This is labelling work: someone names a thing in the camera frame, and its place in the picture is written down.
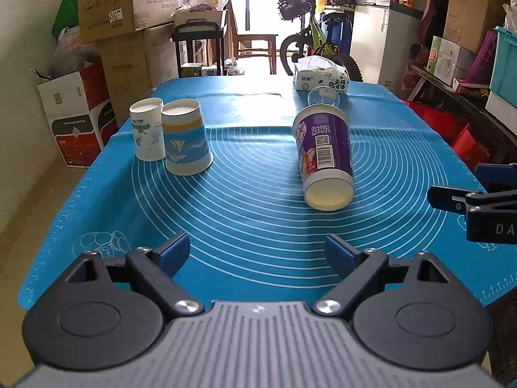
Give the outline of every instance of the table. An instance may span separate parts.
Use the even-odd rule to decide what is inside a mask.
[[[451,111],[464,117],[470,123],[475,137],[489,149],[493,163],[517,161],[517,137],[495,116],[485,111],[486,99],[467,99],[454,93],[449,86],[427,71],[412,64],[409,65],[409,68],[417,73],[421,79],[408,100],[412,101],[418,97],[426,86],[433,86],[454,102]]]
[[[213,165],[177,177],[163,161],[141,162],[126,123],[56,216],[19,292],[20,305],[29,308],[85,250],[122,256],[137,246],[157,247],[180,230],[190,235],[191,258],[175,281],[206,306],[212,299],[311,305],[339,281],[324,259],[330,233],[400,258],[430,250],[483,304],[517,285],[517,250],[467,242],[462,217],[428,205],[431,185],[481,185],[382,86],[351,82],[341,97],[355,198],[336,212],[309,208],[291,134],[308,93],[295,91],[291,80],[213,76],[160,85],[154,96],[165,103],[200,101]]]

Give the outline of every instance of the cup with sailboat print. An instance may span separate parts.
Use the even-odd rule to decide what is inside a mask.
[[[206,138],[200,103],[180,99],[161,110],[165,141],[165,166],[180,176],[195,175],[208,168],[214,159]]]

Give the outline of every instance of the white paper cup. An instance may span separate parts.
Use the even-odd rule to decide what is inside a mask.
[[[161,128],[160,98],[143,99],[129,108],[136,157],[145,162],[165,157],[164,134]]]
[[[180,176],[195,175],[208,168],[214,157],[208,147],[200,103],[180,99],[161,110],[165,140],[165,166]]]
[[[345,113],[323,103],[308,106],[296,116],[293,135],[306,203],[321,211],[345,207],[354,193]]]

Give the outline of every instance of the bicycle tire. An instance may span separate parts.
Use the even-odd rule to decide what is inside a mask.
[[[283,40],[282,45],[280,45],[280,54],[279,54],[280,61],[282,62],[282,66],[284,67],[284,70],[288,74],[288,76],[293,75],[293,71],[290,69],[289,63],[288,63],[288,48],[289,48],[289,45],[298,43],[299,41],[300,41],[300,34],[296,33],[294,35],[289,35],[288,37],[286,37]]]
[[[363,82],[363,75],[355,60],[350,55],[336,54],[330,57],[330,61],[338,66],[345,67],[351,81]]]

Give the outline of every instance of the green bicycle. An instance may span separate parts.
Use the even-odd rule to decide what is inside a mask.
[[[278,0],[280,16],[283,20],[293,20],[310,13],[309,25],[302,28],[300,33],[290,35],[284,39],[280,46],[280,60],[289,75],[293,75],[292,63],[309,55],[320,55],[335,62],[338,66],[345,67],[350,80],[363,81],[361,71],[353,58],[340,53],[339,47],[332,42],[332,31],[342,22],[349,22],[347,13],[333,13],[326,20],[327,35],[322,31],[316,20],[316,0]]]

